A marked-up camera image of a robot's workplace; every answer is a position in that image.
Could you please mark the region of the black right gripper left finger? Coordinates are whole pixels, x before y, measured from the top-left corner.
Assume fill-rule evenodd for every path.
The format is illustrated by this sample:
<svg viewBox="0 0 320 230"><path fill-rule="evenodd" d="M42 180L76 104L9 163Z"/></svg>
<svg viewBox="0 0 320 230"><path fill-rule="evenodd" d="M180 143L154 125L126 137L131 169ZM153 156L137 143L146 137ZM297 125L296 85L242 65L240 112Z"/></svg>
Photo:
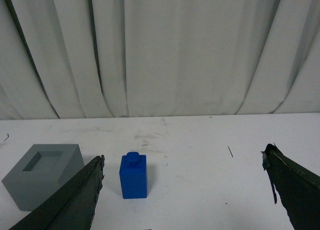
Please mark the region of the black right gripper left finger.
<svg viewBox="0 0 320 230"><path fill-rule="evenodd" d="M105 157L96 156L11 229L90 229L103 185Z"/></svg>

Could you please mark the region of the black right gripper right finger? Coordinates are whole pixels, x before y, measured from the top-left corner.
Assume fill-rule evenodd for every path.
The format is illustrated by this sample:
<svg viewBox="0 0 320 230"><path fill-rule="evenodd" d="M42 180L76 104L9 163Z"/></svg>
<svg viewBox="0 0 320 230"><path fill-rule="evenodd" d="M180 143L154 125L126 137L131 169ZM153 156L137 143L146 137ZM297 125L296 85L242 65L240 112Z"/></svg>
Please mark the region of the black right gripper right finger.
<svg viewBox="0 0 320 230"><path fill-rule="evenodd" d="M277 194L294 229L320 228L320 177L268 144L262 152L274 202Z"/></svg>

